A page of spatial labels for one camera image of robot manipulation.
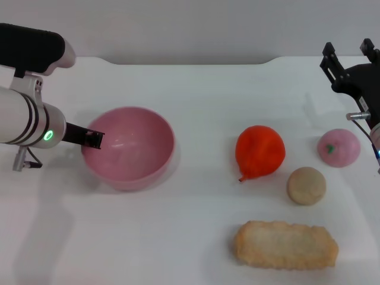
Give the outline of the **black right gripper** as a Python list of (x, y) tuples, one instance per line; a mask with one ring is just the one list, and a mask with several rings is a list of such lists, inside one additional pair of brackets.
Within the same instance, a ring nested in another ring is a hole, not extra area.
[(320, 68), (336, 93), (350, 96), (362, 112), (369, 112), (368, 125), (380, 123), (380, 50), (371, 39), (365, 38), (360, 50), (371, 64), (359, 64), (344, 69), (335, 54), (334, 46), (327, 42), (323, 48)]

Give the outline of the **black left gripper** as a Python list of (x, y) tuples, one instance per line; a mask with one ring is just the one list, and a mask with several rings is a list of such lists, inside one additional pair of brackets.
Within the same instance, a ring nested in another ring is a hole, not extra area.
[(67, 122), (64, 141), (85, 147), (101, 149), (104, 134), (105, 133), (86, 129)]

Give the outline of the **pink plastic bowl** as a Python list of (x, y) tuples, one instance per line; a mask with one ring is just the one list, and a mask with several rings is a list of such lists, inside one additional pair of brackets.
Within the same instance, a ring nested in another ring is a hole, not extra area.
[(100, 149), (81, 149), (87, 168), (120, 191), (156, 183), (169, 167), (175, 134), (164, 117), (143, 107), (120, 107), (97, 117), (91, 129), (104, 134)]

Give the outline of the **orange toy fruit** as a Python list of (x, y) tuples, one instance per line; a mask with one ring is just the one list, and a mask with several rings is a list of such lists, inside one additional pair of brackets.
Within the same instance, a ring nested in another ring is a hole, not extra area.
[(241, 173), (239, 182), (274, 173), (282, 164), (286, 149), (281, 136), (268, 126), (246, 128), (235, 147), (235, 159)]

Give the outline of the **pink toy peach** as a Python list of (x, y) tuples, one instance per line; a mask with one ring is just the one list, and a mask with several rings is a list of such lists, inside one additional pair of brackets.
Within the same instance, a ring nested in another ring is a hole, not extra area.
[(317, 143), (317, 152), (321, 160), (336, 168), (354, 163), (360, 151), (359, 139), (347, 129), (332, 129), (326, 132)]

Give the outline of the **beige round toy bun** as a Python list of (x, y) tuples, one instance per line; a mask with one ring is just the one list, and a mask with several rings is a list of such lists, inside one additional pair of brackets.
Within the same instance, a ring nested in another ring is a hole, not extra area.
[(313, 167), (301, 167), (289, 176), (287, 194), (299, 205), (314, 205), (326, 194), (327, 183), (324, 175)]

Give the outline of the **golden rectangular toy bread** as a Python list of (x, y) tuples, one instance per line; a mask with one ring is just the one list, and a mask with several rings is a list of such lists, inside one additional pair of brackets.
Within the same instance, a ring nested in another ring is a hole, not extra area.
[(237, 260), (255, 268), (317, 270), (334, 267), (337, 242), (321, 226), (248, 221), (233, 238)]

